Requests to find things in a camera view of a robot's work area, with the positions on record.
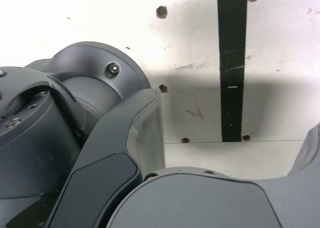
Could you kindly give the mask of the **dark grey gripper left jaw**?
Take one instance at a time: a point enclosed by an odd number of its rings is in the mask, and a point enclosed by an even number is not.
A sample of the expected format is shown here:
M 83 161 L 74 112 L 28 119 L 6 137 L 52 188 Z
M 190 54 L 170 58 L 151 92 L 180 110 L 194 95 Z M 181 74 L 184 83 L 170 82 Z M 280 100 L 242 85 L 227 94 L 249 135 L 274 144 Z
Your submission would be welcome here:
M 46 224 L 104 228 L 117 206 L 154 171 L 165 168 L 161 96 L 144 89 L 96 124 Z

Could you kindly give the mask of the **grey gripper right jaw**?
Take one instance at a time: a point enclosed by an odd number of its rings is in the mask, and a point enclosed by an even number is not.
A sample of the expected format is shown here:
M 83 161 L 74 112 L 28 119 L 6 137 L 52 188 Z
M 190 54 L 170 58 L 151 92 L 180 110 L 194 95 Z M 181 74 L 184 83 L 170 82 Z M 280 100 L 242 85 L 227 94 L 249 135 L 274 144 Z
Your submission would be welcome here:
M 109 228 L 317 228 L 320 128 L 309 130 L 288 175 L 243 180 L 169 170 L 130 192 Z

